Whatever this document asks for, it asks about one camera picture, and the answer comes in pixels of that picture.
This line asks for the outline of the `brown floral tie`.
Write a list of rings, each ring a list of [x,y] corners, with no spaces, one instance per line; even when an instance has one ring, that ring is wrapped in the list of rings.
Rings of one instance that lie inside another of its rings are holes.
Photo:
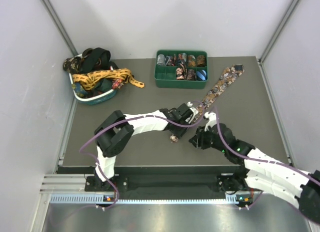
[[[191,124],[198,121],[200,116],[205,113],[205,111],[213,104],[217,97],[219,97],[228,88],[228,86],[231,85],[243,73],[243,65],[233,65],[231,67],[225,68],[218,81],[202,99],[201,104],[194,106],[198,110],[198,114],[196,115],[194,121]]]

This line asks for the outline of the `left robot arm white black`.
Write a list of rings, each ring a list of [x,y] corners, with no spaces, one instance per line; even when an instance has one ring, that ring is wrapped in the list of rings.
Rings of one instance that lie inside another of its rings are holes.
[[[139,115],[124,114],[120,110],[111,113],[94,132],[98,155],[93,187],[104,191],[113,186],[116,157],[131,137],[146,132],[169,131],[174,138],[180,139],[197,114],[191,102],[177,108],[164,108]]]

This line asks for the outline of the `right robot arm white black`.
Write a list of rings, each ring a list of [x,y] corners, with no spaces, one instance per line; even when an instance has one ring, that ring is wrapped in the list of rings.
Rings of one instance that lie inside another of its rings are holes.
[[[225,124],[199,127],[189,142],[198,149],[214,148],[226,159],[244,169],[233,177],[236,188],[262,190],[278,197],[304,215],[320,221],[320,173],[297,169],[263,153],[257,147],[237,139]]]

